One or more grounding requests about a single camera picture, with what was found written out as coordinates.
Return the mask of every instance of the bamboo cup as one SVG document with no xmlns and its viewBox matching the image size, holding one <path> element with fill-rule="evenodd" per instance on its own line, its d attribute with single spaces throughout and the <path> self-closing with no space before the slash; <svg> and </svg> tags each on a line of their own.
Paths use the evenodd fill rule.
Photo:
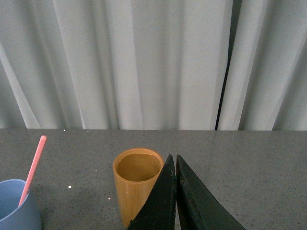
<svg viewBox="0 0 307 230">
<path fill-rule="evenodd" d="M 163 164 L 160 154 L 144 148 L 126 150 L 114 160 L 118 206 L 126 228 L 145 204 Z"/>
</svg>

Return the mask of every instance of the pink spoon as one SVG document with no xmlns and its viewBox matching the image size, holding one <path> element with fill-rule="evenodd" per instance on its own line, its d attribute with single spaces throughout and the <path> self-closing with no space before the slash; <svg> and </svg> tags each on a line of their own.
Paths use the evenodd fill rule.
<svg viewBox="0 0 307 230">
<path fill-rule="evenodd" d="M 21 195 L 18 206 L 20 206 L 23 203 L 25 197 L 27 196 L 27 194 L 29 192 L 30 184 L 32 182 L 32 179 L 33 179 L 35 170 L 37 168 L 37 164 L 39 162 L 40 156 L 42 155 L 46 140 L 47 140 L 46 136 L 42 136 L 39 140 L 39 143 L 38 143 L 38 146 L 37 146 L 37 149 L 36 149 L 36 153 L 35 153 L 35 156 L 33 158 L 32 165 L 31 165 L 31 168 L 30 168 L 30 171 L 29 171 L 29 174 L 28 174 L 28 178 L 27 178 L 27 181 L 25 182 L 24 190 L 23 190 L 23 193 Z"/>
</svg>

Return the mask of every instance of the blue cup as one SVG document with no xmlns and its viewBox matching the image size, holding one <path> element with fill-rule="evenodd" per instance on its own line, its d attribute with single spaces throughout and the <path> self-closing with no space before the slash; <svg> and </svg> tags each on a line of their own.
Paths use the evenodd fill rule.
<svg viewBox="0 0 307 230">
<path fill-rule="evenodd" d="M 25 181 L 0 182 L 0 230 L 41 230 L 42 222 L 35 198 L 29 190 L 18 207 Z"/>
</svg>

